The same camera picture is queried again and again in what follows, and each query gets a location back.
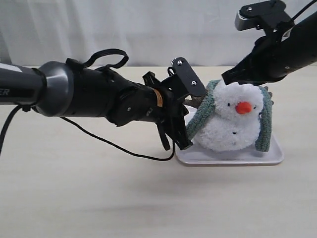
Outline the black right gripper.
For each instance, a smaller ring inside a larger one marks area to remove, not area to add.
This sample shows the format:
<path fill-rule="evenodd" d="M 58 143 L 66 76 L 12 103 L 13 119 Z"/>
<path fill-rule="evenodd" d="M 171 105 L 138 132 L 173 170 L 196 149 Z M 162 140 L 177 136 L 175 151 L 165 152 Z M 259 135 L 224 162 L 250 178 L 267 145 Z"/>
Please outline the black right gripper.
<path fill-rule="evenodd" d="M 245 59 L 246 65 L 237 64 L 221 74 L 225 85 L 278 82 L 290 73 L 289 38 L 260 37 Z"/>

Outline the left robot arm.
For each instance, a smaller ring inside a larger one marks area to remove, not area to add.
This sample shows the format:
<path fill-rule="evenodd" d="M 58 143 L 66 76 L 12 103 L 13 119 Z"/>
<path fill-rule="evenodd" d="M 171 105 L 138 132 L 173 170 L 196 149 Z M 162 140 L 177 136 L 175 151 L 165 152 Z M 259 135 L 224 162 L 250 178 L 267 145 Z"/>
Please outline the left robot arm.
<path fill-rule="evenodd" d="M 156 124 L 167 148 L 170 138 L 180 149 L 192 145 L 184 97 L 159 81 L 151 71 L 143 83 L 130 81 L 105 67 L 88 69 L 68 62 L 50 61 L 38 68 L 0 66 L 0 103 L 33 109 L 46 117 L 105 118 L 117 127 L 132 121 Z"/>

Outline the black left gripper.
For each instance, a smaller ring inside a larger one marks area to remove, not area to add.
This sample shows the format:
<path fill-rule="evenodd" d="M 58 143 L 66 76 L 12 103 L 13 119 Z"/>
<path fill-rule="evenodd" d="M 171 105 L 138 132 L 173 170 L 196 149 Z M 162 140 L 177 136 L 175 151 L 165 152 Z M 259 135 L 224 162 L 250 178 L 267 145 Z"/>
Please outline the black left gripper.
<path fill-rule="evenodd" d="M 147 72 L 143 75 L 145 86 L 153 94 L 151 99 L 143 99 L 148 102 L 143 121 L 151 121 L 157 124 L 158 134 L 165 151 L 171 149 L 164 129 L 171 129 L 173 142 L 180 150 L 186 150 L 193 145 L 189 139 L 184 117 L 188 110 L 184 106 L 185 98 L 190 95 L 186 88 L 188 80 L 178 73 L 171 73 L 160 81 L 154 72 Z"/>

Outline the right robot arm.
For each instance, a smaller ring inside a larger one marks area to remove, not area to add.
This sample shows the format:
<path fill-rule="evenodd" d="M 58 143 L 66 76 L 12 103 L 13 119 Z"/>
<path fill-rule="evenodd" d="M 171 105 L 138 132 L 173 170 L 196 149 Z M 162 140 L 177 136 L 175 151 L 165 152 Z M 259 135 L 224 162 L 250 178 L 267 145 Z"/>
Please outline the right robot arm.
<path fill-rule="evenodd" d="M 291 28 L 283 41 L 257 44 L 236 66 L 221 76 L 226 85 L 275 83 L 317 61 L 317 14 Z"/>

